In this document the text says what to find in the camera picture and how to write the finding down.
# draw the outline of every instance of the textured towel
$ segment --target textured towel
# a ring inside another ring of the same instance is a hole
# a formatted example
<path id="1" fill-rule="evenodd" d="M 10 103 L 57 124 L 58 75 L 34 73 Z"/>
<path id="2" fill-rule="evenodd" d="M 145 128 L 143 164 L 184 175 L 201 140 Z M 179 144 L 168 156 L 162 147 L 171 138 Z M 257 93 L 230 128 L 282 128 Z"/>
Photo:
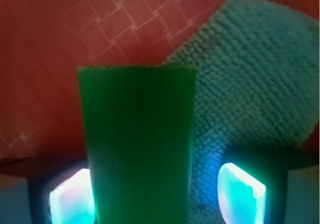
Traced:
<path id="1" fill-rule="evenodd" d="M 296 145 L 318 122 L 319 23 L 266 0 L 228 0 L 165 63 L 198 70 L 190 223 L 224 223 L 226 148 Z"/>

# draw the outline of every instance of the green cup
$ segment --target green cup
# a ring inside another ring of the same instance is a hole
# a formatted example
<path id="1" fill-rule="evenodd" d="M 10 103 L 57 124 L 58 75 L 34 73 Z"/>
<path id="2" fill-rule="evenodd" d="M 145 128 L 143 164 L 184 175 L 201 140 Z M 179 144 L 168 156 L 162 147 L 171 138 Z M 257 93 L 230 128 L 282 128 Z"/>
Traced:
<path id="1" fill-rule="evenodd" d="M 195 68 L 83 67 L 78 78 L 98 222 L 186 224 Z"/>

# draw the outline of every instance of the light panel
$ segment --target light panel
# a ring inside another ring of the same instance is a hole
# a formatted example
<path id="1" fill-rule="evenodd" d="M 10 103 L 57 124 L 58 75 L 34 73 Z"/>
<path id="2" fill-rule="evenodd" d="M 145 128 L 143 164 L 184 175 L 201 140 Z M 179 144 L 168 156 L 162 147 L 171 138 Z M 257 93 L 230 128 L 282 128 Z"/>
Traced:
<path id="1" fill-rule="evenodd" d="M 218 200 L 226 223 L 264 222 L 266 186 L 233 163 L 218 174 Z"/>
<path id="2" fill-rule="evenodd" d="M 49 195 L 52 224 L 90 224 L 95 205 L 89 169 L 81 169 Z"/>

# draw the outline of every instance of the cyan light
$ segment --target cyan light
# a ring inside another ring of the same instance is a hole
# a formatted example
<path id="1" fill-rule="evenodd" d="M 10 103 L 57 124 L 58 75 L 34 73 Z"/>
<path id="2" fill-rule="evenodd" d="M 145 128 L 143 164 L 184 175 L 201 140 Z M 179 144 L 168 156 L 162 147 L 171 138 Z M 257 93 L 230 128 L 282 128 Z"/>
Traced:
<path id="1" fill-rule="evenodd" d="M 218 200 L 226 223 L 264 222 L 266 186 L 233 163 L 218 174 Z"/>
<path id="2" fill-rule="evenodd" d="M 49 195 L 52 224 L 90 224 L 95 205 L 89 169 L 81 169 Z"/>

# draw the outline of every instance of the patterned wall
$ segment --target patterned wall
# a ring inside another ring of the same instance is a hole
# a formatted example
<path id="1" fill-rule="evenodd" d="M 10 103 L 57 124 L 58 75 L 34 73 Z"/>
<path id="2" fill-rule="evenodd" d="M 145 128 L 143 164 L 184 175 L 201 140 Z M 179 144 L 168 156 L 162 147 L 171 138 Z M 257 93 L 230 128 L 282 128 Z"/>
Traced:
<path id="1" fill-rule="evenodd" d="M 76 67 L 159 64 L 224 1 L 0 0 L 0 157 L 84 155 Z"/>

